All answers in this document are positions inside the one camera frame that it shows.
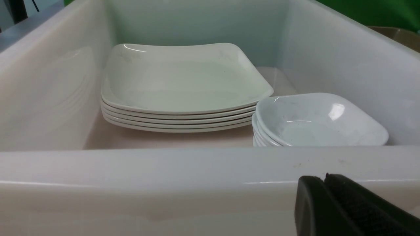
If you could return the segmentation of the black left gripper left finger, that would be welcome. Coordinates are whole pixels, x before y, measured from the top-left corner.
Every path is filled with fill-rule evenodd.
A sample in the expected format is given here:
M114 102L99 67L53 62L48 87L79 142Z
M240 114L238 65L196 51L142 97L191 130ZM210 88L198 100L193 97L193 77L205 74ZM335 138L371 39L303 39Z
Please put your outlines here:
M298 236L361 235L323 180L315 176L299 178L294 218Z

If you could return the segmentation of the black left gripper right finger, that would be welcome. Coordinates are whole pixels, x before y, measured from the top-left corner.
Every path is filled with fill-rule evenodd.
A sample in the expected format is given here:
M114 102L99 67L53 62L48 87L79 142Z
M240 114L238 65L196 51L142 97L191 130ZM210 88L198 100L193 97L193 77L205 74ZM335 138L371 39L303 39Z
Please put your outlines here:
M366 236L418 236L419 218L341 174L326 174L324 183L341 208Z

